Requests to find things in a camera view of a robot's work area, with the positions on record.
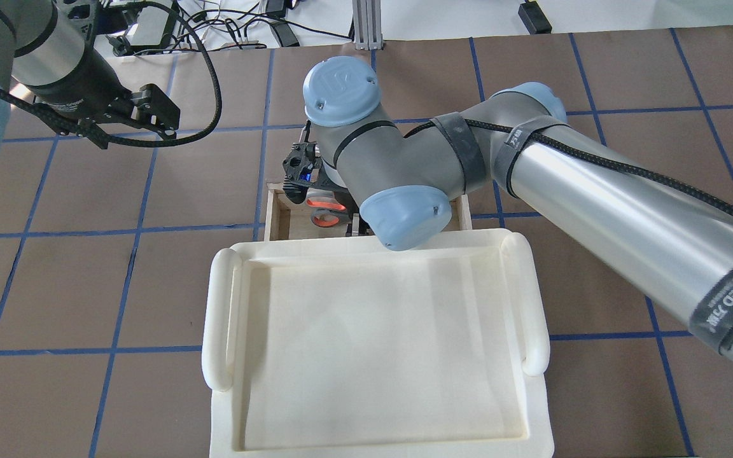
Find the white floor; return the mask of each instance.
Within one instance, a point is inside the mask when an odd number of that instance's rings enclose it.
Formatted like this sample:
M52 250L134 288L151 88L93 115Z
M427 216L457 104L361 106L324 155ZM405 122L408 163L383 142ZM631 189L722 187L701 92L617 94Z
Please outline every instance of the white floor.
M553 32L665 29L733 24L733 0L538 0ZM198 11L202 0L181 0ZM224 8L250 9L251 0L221 0ZM527 34L517 9L521 0L383 0L381 17L386 40L428 40ZM350 0L303 0L288 20L346 35L352 20ZM343 43L339 38L293 28L302 46ZM264 24L251 28L251 38L277 46ZM208 37L221 46L227 37Z

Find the wire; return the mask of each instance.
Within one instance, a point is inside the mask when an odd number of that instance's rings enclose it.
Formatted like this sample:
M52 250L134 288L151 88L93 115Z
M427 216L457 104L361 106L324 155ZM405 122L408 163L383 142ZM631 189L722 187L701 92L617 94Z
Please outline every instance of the wire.
M484 130L495 130L497 132L503 132L503 133L510 133L512 131L512 128L506 127L506 125L491 124L488 122L476 121L474 119L466 119L466 124L470 125L470 127L483 128ZM418 125L418 127L415 127L412 130L410 130L409 133L405 134L404 138L413 136L414 134L422 130L425 130L426 128L430 128L430 127L434 127L433 122L431 121L424 122L421 125ZM591 154L591 153L588 153L587 151L582 151L580 149L573 148L570 145L566 145L562 142L559 142L558 140L552 139L538 132L533 133L531 138L535 142L538 142L545 146L553 148L556 151L560 151L561 153L567 154L570 157L573 157L579 160L584 160L584 162L588 162L593 165L598 165L599 167L614 170L620 173L631 174L637 177L642 177L643 179L647 179L652 182L659 183L663 186L667 186L667 188L672 188L676 191L683 192L683 194L689 195L689 197L694 197L695 199L700 200L704 203L707 203L710 206L715 207L715 209L718 209L719 211L722 211L725 214L728 214L733 217L733 205L731 205L730 203L725 202L724 200L720 200L718 199L718 197L715 197L714 195L711 195L707 193L706 191L702 191L701 189L695 188L695 186L690 186L677 179L673 179L672 177L668 177L663 174L658 174L657 172L654 172L648 169L644 169L637 165L625 164L624 162L619 162L618 160L612 160L612 159L607 159L606 157L596 156L595 154Z
M98 140L102 140L105 142L112 142L114 144L119 144L119 145L138 147L138 148L166 148L166 147L184 145L186 143L195 142L199 139L203 139L205 136L210 134L216 128L216 125L219 123L219 118L222 114L222 94L221 94L221 90L219 87L219 79L216 77L216 70L214 69L213 64L211 62L211 57L209 56L209 52L206 50L206 46L204 46L204 44L199 40L199 35L197 35L197 32L195 32L191 24L189 24L186 20L184 20L184 18L181 17L181 15L178 14L176 11L174 11L171 8L168 8L168 6L164 6L164 5L161 5L160 3L154 3L154 2L137 2L137 3L130 3L125 6L120 6L119 9L121 9L122 11L128 11L128 10L134 10L134 9L142 9L142 8L145 8L146 6L151 6L152 8L157 8L157 9L168 12L170 15L174 15L174 17L178 21L180 21L181 24L183 24L183 27L186 28L189 34L191 34L195 38L198 38L198 40L196 41L197 51L203 55L203 60L206 61L207 70L209 71L209 76L211 78L211 84L212 84L213 92L214 92L213 118L211 122L209 122L207 127L203 128L203 130L201 130L200 132L189 135L182 139L171 139L171 140L126 139L123 137L117 137L111 134L106 134L104 133L104 131L100 130L99 128L96 129L96 128L91 128L91 127L84 127L84 125L78 125L78 123L76 123L75 121L67 119L66 117L63 117L59 115L58 113L53 112L52 110L50 110L50 108L45 108L45 107L30 104L30 102L26 102L15 96L12 96L10 93L8 93L8 91L2 90L2 89L0 89L0 99L8 102L11 105L14 105L15 107L18 107L24 110L27 113L37 116L39 119L43 120L47 124L56 125L56 127L63 128L63 130L69 131L70 133L77 134L80 137L89 137L91 139L98 139Z

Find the black bracket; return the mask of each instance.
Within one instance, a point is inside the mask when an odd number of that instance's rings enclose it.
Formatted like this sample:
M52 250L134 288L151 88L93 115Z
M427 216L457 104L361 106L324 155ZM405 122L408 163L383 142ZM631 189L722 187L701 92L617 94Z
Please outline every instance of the black bracket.
M298 186L349 193L347 188L335 184L326 174L324 160L316 153L316 142L293 143L282 167L285 180Z

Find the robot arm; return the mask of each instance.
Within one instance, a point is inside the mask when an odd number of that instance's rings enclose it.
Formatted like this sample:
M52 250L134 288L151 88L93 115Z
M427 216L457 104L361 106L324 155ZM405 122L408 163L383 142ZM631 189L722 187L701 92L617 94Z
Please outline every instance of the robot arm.
M160 88L146 85L133 93L123 87L51 0L0 0L0 89L8 89L11 75L41 99L41 107L91 130L120 122L173 139L179 127L179 108ZM9 105L0 101L0 143L9 113ZM70 133L45 122L57 133Z
M450 199L494 177L733 360L733 216L601 166L639 169L565 125L547 87L501 91L406 139L380 106L375 73L356 58L317 64L304 96L326 174L349 188L389 249L424 243L448 223Z

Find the black cable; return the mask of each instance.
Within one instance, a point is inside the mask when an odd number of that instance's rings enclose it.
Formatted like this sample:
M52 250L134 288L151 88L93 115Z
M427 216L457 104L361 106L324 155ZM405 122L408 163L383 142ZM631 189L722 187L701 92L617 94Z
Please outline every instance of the black cable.
M474 119L466 119L466 124L470 125L471 127L484 128L485 130L495 130L497 132L503 132L503 133L510 133L512 131L512 128L506 127L506 125L491 124L488 122L476 121ZM405 134L404 138L413 136L414 134L422 130L425 130L426 128L430 128L430 127L434 127L433 122L431 121L424 122L421 125L418 125L418 127L410 130L409 133ZM568 156L573 157L575 159L584 160L584 162L588 162L593 165L598 165L599 167L614 170L614 171L617 171L623 174L630 174L630 175L634 175L637 177L642 177L643 179L647 179L652 182L659 183L663 186L667 186L667 188L672 188L675 191L683 192L683 194L689 195L689 197L694 197L695 199L700 200L704 203L707 203L710 206L715 207L715 209L718 209L719 211L722 211L725 214L728 214L731 217L733 217L733 205L731 205L730 203L725 202L724 200L718 199L718 197L715 197L714 195L711 195L707 193L706 191L702 191L701 189L695 188L695 186L686 184L677 179L673 179L672 177L668 177L663 174L658 174L657 172L654 172L648 169L644 169L637 165L626 164L624 162L619 162L618 160L612 160L612 159L607 159L606 157L596 156L595 154L591 154L591 153L588 153L587 151L582 151L580 149L573 148L570 145L566 145L562 142L559 142L556 139L552 139L538 132L532 134L530 138L535 142L538 142L545 146L551 147L555 149L556 151L560 151L561 153L567 154Z
M270 20L273 20L273 21L276 21L276 22L281 22L281 23L284 23L284 24L290 24L290 25L293 25L293 26L298 27L299 29L305 29L308 32L314 32L315 34L329 35L331 37L344 38L344 40L350 41L349 40L349 37L347 37L346 35L334 34L334 32L326 32L325 30L313 29L311 27L307 27L306 25L294 23L291 20L286 20L285 18L272 18L272 17L268 17L268 15L263 15L263 14L260 14L260 13L252 13L250 11L230 10L230 9L226 9L226 8L219 8L219 9L216 9L216 10L214 10L214 9L211 9L211 10L203 10L203 11L195 12L193 15L191 15L190 17L188 17L187 20L189 22L191 22L193 20L193 18L197 17L197 15L203 14L203 12L210 12L210 11L218 11L218 12L224 12L224 13L241 14L242 17L246 17L246 15L250 15L250 17L255 17L255 18L269 18Z
M171 139L171 140L137 140L137 139L126 139L124 137L117 137L111 134L106 134L102 130L96 130L95 128L90 127L84 127L83 125L78 125L75 121L72 121L70 119L67 119L66 117L63 117L59 115L56 112L53 112L49 108L44 108L40 106L36 106L33 104L30 104L30 102L23 101L22 99L19 99L18 97L12 96L8 91L0 89L0 99L2 99L5 102L8 102L11 105L15 105L15 107L18 107L22 110L24 110L27 113L32 114L33 116L37 116L38 118L42 119L44 122L47 122L47 124L50 125L57 125L58 128L63 128L63 130L69 131L70 133L77 134L81 137L90 137L92 139L98 139L105 142L111 142L114 144L119 145L125 145L130 147L137 147L137 148L166 148L166 147L174 147L179 145L184 145L186 143L195 142L199 139L203 139L205 136L210 134L215 128L216 125L219 123L219 118L222 114L222 94L219 87L219 79L216 77L216 70L213 67L213 64L211 62L211 57L209 56L209 52L206 50L206 47L203 45L202 41L200 40L200 36L197 35L197 32L195 32L194 29L192 29L191 24L189 24L186 20L184 20L183 17L181 17L180 14L178 14L176 11L174 11L171 8L168 8L168 6L161 5L160 3L154 3L154 2L138 2L138 3L130 3L125 6L120 6L117 9L120 9L122 11L128 11L128 10L134 10L134 9L142 9L146 6L151 6L152 8L157 8L163 11L168 12L170 15L174 15L174 17L180 21L181 24L183 24L183 27L186 28L186 30L189 32L189 34L193 35L196 38L196 46L197 51L200 52L200 54L203 55L203 60L206 61L207 70L209 70L209 76L211 78L211 84L213 86L213 92L214 92L214 115L207 125L206 128L203 128L200 132L197 132L196 134L189 135L187 137L184 137L182 139Z
M208 52L216 52L217 50L227 50L227 49L267 49L267 45L265 43L230 43L215 49L209 49ZM147 50L139 50L138 52L134 53L133 55L151 55L151 54L157 54L157 53L163 53L168 52L169 54L175 53L175 52L200 52L198 49L194 48L158 48L158 49L147 49Z

